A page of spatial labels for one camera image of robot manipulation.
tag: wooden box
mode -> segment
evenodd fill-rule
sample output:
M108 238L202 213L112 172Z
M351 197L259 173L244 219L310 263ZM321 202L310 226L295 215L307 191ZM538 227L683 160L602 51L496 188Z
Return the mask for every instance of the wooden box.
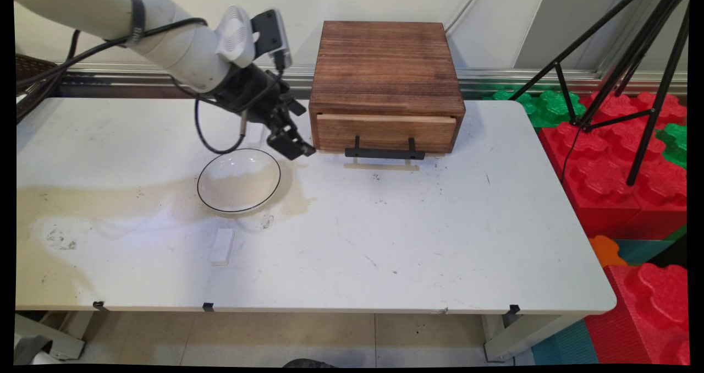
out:
M442 24L325 21L310 95L320 150L451 152L465 105Z

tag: bowl rim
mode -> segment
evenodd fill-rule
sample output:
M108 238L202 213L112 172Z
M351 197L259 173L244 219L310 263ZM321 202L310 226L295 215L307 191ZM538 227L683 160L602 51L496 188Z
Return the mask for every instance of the bowl rim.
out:
M244 208L243 210L236 210L236 211L224 211L224 210L219 210L218 208L215 208L215 207L213 207L212 205L208 204L208 203L206 202L206 200L203 199L203 196L201 195L201 188L199 188L199 185L201 184L201 177L203 177L203 172L206 171L206 168L208 168L208 166L209 166L211 163L213 163L215 160L221 158L221 157L224 156L224 155L231 155L232 153L237 152L237 151L239 151L239 150L256 150L257 152L262 152L262 153L264 153L265 155L271 157L271 159L274 160L274 164L276 164L277 169L279 170L279 178L276 180L276 185L274 186L274 190L272 190L271 194L269 194L269 196L267 196L267 197L266 197L264 200L262 200L262 202L260 202L259 204L253 205L253 206L251 206L251 207L249 207L249 208ZM258 206L260 206L260 205L262 205L263 203L267 202L267 201L271 198L271 196L274 195L274 193L276 193L276 190L279 188L279 184L281 183L281 166L279 165L279 162L277 162L277 160L274 159L274 156L270 155L269 153L265 152L264 150L261 150L261 149L254 149L253 147L242 147L241 149L232 150L231 152L225 153L224 155L218 155L218 157L216 157L216 158L210 160L210 161L208 162L208 164L206 164L206 165L203 167L203 169L201 170L201 173L198 175L198 182L196 182L196 192L198 193L198 198L200 198L200 199L201 199L201 202L203 202L203 204L205 204L208 208L210 208L210 209L212 209L212 210L215 210L215 211L218 211L218 212L222 212L222 213L245 212L245 211L253 210L254 208L257 208Z

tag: black cable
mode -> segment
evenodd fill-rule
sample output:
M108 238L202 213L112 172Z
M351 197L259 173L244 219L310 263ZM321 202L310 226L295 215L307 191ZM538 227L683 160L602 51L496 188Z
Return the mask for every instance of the black cable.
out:
M283 71L283 70L279 70L279 75L277 75L277 77L274 79L274 81L271 82L271 83L269 83L269 85L267 85L267 86L264 88L264 90L262 90L262 91L259 92L254 98L252 98L251 100L249 100L249 102L247 102L246 105L244 105L243 109L242 109L241 111L239 111L239 113L241 113L241 120L240 120L241 126L240 126L239 139L237 140L236 143L234 143L234 145L232 145L232 147L230 147L229 149L225 149L225 150L218 150L218 149L212 147L212 146L206 141L206 138L203 136L203 132L202 132L202 130L201 130L201 122L200 122L200 120L199 120L199 102L201 102L201 101L207 102L207 103L209 103L209 104L211 104L211 105L215 105L215 106L217 106L217 107L221 107L222 109L228 110L228 112L230 112L230 109L227 108L227 107L224 107L224 106L222 106L222 105L220 105L220 104L218 104L218 103L216 103L216 102L213 102L213 101L211 101L211 100L204 99L203 97L201 97L200 94L191 94L191 93L188 92L185 88L183 88L183 87L181 87L180 85L178 85L178 82L177 82L176 79L173 78L173 77L171 77L171 82L172 82L172 83L176 86L176 88L178 88L181 92L183 92L184 94L188 95L189 97L192 97L192 98L195 99L195 101L194 101L194 117L195 117L195 120L196 120L196 132L198 133L198 138L200 138L201 142L203 143L203 146L205 146L206 149L210 150L211 152L213 152L213 153L216 154L216 155L226 155L227 153L231 153L231 152L234 152L235 150L237 150L237 148L239 148L239 145L241 145L242 141L244 140L244 136L245 136L245 134L246 134L246 124L247 124L247 113L248 113L248 110L249 110L254 104L256 104L262 97L264 97L264 94L266 94L267 92L269 92L269 90L271 90L275 85L277 85L277 84L279 83L279 81L281 80L281 77L283 77L283 75L284 75L284 71Z
M570 158L571 151L574 149L574 145L576 145L576 138L579 137L579 132L581 131L581 124L577 125L577 130L576 130L576 135L574 135L574 141L573 145L570 147L570 151L568 152L568 155L565 156L565 162L563 163L563 175L560 177L560 184L562 184L565 181L565 170L568 167L568 159Z
M172 24L160 26L155 29L148 30L147 32L144 33L144 37L150 37L154 35L158 35L159 33L163 32L168 32L169 30L177 29L182 26L186 25L192 25L192 24L200 24L200 25L208 25L208 22L202 18L190 18L190 19L183 19L183 20L178 20ZM61 65L58 65L55 68L52 68L50 70L47 70L46 72L43 72L41 74L35 75L30 78L25 78L25 80L20 80L15 83L15 88L21 88L21 87L26 87L27 85L34 84L40 80L43 80L47 77L50 77L51 75L58 74L59 72L63 72L64 70L67 70L68 68L72 67L72 65L77 64L78 62L83 61L84 59L91 57L95 54L98 54L101 51L107 50L108 48L115 47L116 45L121 45L125 42L128 41L130 36L126 37L120 37L119 39L115 40L108 40L107 42L104 42L101 45L97 45L96 47L93 47L91 49L86 50L85 52L81 52L81 54L77 55L76 57L73 57L72 59L67 60Z
M76 47L78 47L78 37L80 36L80 34L81 34L81 31L78 29L73 31L73 36L71 37L71 45L68 49L68 55L66 56L66 61L68 61L69 59L72 59L73 55L76 54ZM28 105L27 107L25 107L24 110L22 110L22 112L16 114L16 120L17 120L16 124L19 124L20 122L22 122L22 119L24 119L28 114L30 114L30 112L32 112L32 110L37 108L37 106L40 103L42 103L42 101L45 100L46 97L49 94L51 94L53 92L53 90L55 90L58 87L64 73L65 72L61 72L60 74L55 75L53 80L48 82L48 85L46 85L46 88L43 90L43 92L41 92L40 96L34 100L33 104Z

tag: black drawer handle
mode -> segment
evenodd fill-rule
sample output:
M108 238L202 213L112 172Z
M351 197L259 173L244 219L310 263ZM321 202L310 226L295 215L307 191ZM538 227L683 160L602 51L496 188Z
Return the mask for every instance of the black drawer handle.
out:
M415 150L415 139L408 138L408 150L360 149L359 135L354 137L354 147L345 149L345 157L367 157L370 159L423 160L425 152Z

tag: tripod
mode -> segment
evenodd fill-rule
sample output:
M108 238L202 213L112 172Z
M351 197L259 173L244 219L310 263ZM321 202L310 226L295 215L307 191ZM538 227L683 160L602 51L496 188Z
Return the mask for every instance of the tripod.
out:
M655 7L651 15L648 17L646 22L639 30L636 37L634 37L631 44L626 48L623 56L616 65L614 65L611 73L606 77L606 81L603 83L601 89L597 93L593 102L589 108L584 112L582 117L578 119L574 114L574 108L571 104L570 95L568 92L567 82L565 82L565 75L560 66L560 62L563 61L568 55L570 55L576 48L578 48L584 41L589 39L597 30L599 30L606 22L609 22L614 15L618 14L623 10L628 4L633 2L633 0L621 0L613 9L609 10L601 19L599 19L594 25L592 25L586 32L577 38L565 51L561 52L555 59L553 59L550 64L544 67L538 74L531 78L526 85L516 91L509 100L517 100L524 92L528 91L530 87L533 87L535 83L538 82L544 75L548 74L550 70L555 69L556 74L558 74L558 80L560 81L560 89L565 97L565 103L568 107L568 112L570 112L570 124L578 127L576 137L574 138L574 143L576 143L576 138L579 137L579 132L583 130L584 132L591 132L594 128L605 127L605 125L616 124L620 122L625 122L626 120L636 119L638 117L649 116L648 122L646 123L645 130L643 130L643 136L641 142L638 145L638 150L636 151L636 157L631 165L631 170L626 180L626 184L630 187L636 183L636 177L643 163L643 158L646 154L648 148L648 143L650 143L651 135L653 135L653 130L656 127L656 122L658 121L659 113L662 109L662 104L664 102L665 95L669 88L670 82L672 82L672 77L674 75L675 68L677 67L677 62L684 49L684 44L687 40L689 34L689 5L687 5L686 13L684 14L684 19L677 33L677 37L674 41L674 47L672 47L672 52L667 60L667 65L665 67L664 73L662 74L661 84L658 88L658 93L656 94L656 99L653 103L651 109L643 110L641 112L636 112L634 114L628 114L625 116L618 117L616 119L607 120L606 122L600 122L596 124L591 123L591 119L594 114L599 110L600 105L606 100L609 93L614 90L616 83L623 76L623 80L616 87L614 96L618 97L621 95L626 88L629 80L638 69L641 64L641 60L648 52L649 47L653 44L658 33L661 31L664 24L669 19L673 10L682 0L661 0Z

